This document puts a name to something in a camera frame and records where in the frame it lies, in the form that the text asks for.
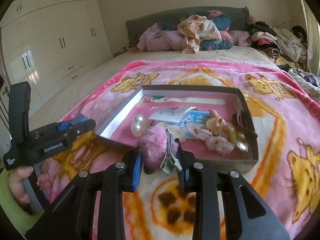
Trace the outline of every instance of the pink blanket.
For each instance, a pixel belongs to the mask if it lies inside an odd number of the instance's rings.
[[[294,238],[320,201],[320,106],[286,73],[276,69],[214,61],[136,61],[92,92],[63,120],[81,112],[97,122],[97,129],[136,88],[150,84],[241,89],[259,135],[259,161],[244,176]],[[71,150],[47,161],[50,201],[80,170],[101,171],[120,159],[121,155],[106,150],[95,135],[80,137]],[[138,191],[123,198],[127,239],[192,238],[195,196],[181,194],[177,185],[176,174],[142,173]],[[220,225],[225,239],[221,202]]]

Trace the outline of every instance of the alligator clip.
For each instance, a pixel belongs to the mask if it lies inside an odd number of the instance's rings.
[[[160,169],[163,173],[169,176],[174,168],[177,168],[177,171],[181,171],[181,165],[179,160],[174,156],[173,152],[173,135],[169,129],[166,129],[167,132],[167,148],[165,150],[165,157],[160,165]]]

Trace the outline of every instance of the screw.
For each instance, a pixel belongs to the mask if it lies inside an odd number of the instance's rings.
[[[116,163],[116,167],[117,167],[118,169],[122,169],[122,168],[125,167],[125,164],[124,164],[123,162],[118,162],[118,163]]]
[[[239,177],[239,172],[237,172],[237,171],[231,171],[231,172],[230,172],[230,175],[231,175],[231,177],[233,177],[233,178],[238,178],[238,177]]]
[[[202,164],[202,163],[194,163],[193,166],[194,166],[196,169],[202,169],[202,168],[203,168],[203,164]]]
[[[87,171],[80,171],[80,172],[79,172],[79,176],[80,176],[81,178],[85,178],[86,176],[88,176],[88,172],[87,172]]]

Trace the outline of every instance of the beige bed sheet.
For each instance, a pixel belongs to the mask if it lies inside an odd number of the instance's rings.
[[[229,62],[248,62],[271,68],[278,68],[267,57],[253,48],[233,46],[229,50],[200,51],[196,54],[181,54],[180,51],[126,52],[103,65],[93,69],[79,80],[54,95],[39,108],[29,120],[30,130],[57,122],[82,99],[93,92],[128,63],[134,60],[215,60]]]

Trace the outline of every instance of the wardrobe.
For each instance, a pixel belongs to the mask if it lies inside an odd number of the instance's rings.
[[[98,0],[15,0],[0,26],[9,85],[31,86],[29,116],[112,58]]]

